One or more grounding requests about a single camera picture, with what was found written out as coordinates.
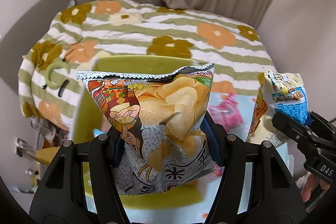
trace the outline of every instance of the floral blanket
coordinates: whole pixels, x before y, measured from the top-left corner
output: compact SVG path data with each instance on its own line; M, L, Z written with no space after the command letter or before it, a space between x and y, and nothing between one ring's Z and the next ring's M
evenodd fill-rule
M217 60L209 104L220 110L226 95L235 94L244 122L234 130L242 138L251 124L258 75L274 70L256 30L244 23L130 0L93 1L59 12L24 57L18 73L23 115L68 130L83 89L77 70L90 70L98 57L123 54Z

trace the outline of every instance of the snack bag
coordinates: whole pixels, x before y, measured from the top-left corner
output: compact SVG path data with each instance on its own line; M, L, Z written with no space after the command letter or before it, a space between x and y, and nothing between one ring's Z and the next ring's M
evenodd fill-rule
M300 74L265 71L260 74L260 89L255 102L247 142L269 140L275 147L289 138L272 124L276 112L284 112L301 123L308 115L307 94Z
M214 170L200 130L213 75L213 63L165 75L77 72L125 141L112 169L119 194L161 193Z
M208 106L208 111L214 122L221 124L226 132L230 132L244 123L234 93L225 96L218 106Z

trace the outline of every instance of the yellow object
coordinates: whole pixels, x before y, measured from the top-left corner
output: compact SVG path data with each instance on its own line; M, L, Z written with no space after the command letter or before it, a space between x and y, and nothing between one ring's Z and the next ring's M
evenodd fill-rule
M287 114L291 113L295 119L302 118L302 123L306 120L304 114L307 113L307 108L296 108L296 105L303 106L305 103L303 80L298 73L278 73L270 70L265 70L258 79L260 88L247 142L260 144L269 140L278 147L287 142L288 137L273 127L272 118L276 111L288 111Z
M35 157L44 165L50 165L54 156L56 155L59 147L48 147L41 150L37 150Z
M88 163L83 163L87 170ZM90 180L90 172L84 174L85 194L93 197ZM196 188L196 182L176 187L170 191L159 194L144 195L120 195L121 202L125 208L138 210L157 210L188 206L203 200L202 195Z

